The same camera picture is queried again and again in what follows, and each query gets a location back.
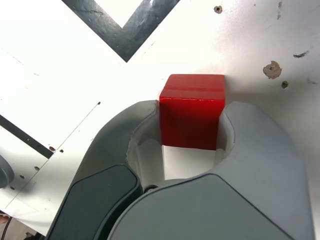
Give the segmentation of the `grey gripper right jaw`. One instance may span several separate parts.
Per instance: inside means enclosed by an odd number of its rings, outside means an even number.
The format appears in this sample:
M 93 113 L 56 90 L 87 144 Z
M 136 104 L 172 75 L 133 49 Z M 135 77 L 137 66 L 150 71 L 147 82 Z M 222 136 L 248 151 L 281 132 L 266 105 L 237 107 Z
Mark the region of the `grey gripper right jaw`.
M 305 161 L 288 133 L 255 105 L 232 102 L 219 134 L 217 166 L 142 195 L 109 239 L 314 239 Z

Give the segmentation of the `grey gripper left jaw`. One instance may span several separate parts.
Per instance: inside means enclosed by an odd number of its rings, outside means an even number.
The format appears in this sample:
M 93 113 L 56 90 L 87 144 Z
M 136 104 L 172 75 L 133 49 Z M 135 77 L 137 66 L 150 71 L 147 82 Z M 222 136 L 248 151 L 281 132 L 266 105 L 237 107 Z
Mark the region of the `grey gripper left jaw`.
M 47 239 L 107 239 L 144 189 L 164 179 L 160 104 L 140 101 L 117 114 L 94 137 Z

